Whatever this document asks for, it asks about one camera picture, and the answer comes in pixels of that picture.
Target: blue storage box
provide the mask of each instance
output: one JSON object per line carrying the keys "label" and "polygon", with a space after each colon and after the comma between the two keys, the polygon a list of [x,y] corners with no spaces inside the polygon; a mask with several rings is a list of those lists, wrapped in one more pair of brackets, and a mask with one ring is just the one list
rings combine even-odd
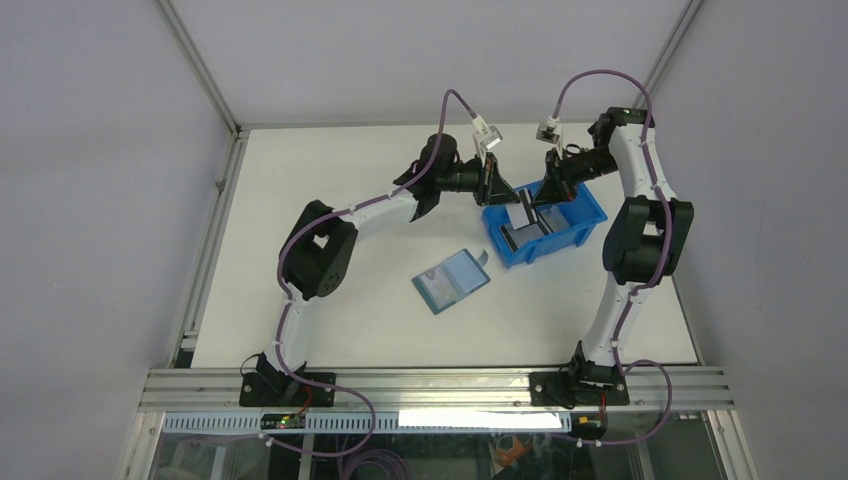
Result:
{"label": "blue storage box", "polygon": [[[539,182],[533,182],[516,189],[529,189],[535,195],[539,189]],[[483,209],[483,223],[486,231],[492,239],[492,244],[501,257],[504,266],[509,268],[519,263],[533,263],[538,257],[556,252],[570,245],[581,246],[591,235],[595,225],[605,222],[607,215],[598,205],[598,201],[592,196],[592,192],[584,184],[577,186],[577,198],[572,202],[563,202],[550,207],[557,208],[570,225],[564,230],[550,233],[536,240],[531,240],[522,245],[515,252],[511,252],[507,246],[506,239],[501,233],[501,226],[509,224],[509,216],[503,205],[489,206]]]}

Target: gray wall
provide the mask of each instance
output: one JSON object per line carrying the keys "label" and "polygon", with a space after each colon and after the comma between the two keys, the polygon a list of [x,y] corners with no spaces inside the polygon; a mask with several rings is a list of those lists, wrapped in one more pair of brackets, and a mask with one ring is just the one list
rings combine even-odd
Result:
{"label": "gray wall", "polygon": [[111,478],[226,134],[148,0],[0,7],[0,477]]}
{"label": "gray wall", "polygon": [[[174,3],[236,117],[327,125],[433,123],[446,88],[488,121],[537,123],[583,70],[647,77],[686,0]],[[635,98],[595,78],[562,114]],[[456,105],[448,121],[464,123]]]}
{"label": "gray wall", "polygon": [[762,478],[848,475],[848,3],[707,2],[656,98],[678,275]]}

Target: white connector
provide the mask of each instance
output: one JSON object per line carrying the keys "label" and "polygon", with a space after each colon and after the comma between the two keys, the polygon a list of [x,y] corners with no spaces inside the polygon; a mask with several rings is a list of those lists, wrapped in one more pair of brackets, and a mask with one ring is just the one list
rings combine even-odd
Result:
{"label": "white connector", "polygon": [[559,158],[562,158],[562,122],[558,118],[548,117],[547,120],[539,123],[539,129],[536,130],[536,140],[556,145],[557,154],[559,154]]}
{"label": "white connector", "polygon": [[486,160],[486,152],[503,140],[501,132],[494,125],[489,125],[483,117],[477,115],[471,120],[477,132],[474,134],[474,148],[481,160]]}

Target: white table surface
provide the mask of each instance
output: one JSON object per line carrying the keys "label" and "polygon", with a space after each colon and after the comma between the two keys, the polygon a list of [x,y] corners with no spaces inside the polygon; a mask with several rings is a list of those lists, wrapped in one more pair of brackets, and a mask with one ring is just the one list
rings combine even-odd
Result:
{"label": "white table surface", "polygon": [[[591,146],[586,124],[566,126],[569,142]],[[494,150],[513,187],[544,174],[549,145],[536,125],[498,125]],[[385,192],[418,157],[435,126],[254,130],[238,178],[192,367],[237,367],[268,345],[284,300],[277,255],[311,200],[348,205]],[[463,160],[470,125],[448,126]],[[426,217],[357,245],[347,276],[318,306],[312,367],[527,366],[568,361],[595,317],[607,273],[601,248],[623,200],[618,174],[588,184],[610,219],[580,248],[505,269],[471,194],[445,193]],[[434,316],[411,279],[457,251],[491,255],[492,281]],[[642,309],[625,362],[696,361],[670,279]]]}

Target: metal rail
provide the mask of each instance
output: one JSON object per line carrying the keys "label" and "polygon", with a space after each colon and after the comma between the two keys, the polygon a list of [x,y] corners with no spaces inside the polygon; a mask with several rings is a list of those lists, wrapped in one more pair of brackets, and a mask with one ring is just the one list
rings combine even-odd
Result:
{"label": "metal rail", "polygon": [[[532,407],[528,374],[554,368],[456,368],[456,369],[332,369],[336,383],[367,396],[379,411],[412,407],[472,408],[496,410],[562,410]],[[674,385],[675,411],[732,409],[733,399],[720,368],[668,367]],[[659,411],[665,406],[662,375],[651,368],[636,368],[627,377],[630,405],[610,411]],[[234,409],[238,405],[241,375],[238,369],[151,370],[139,404],[142,412],[208,412]],[[314,411],[357,412],[366,407],[355,397],[338,393],[336,404]],[[594,411],[577,407],[574,411]]]}

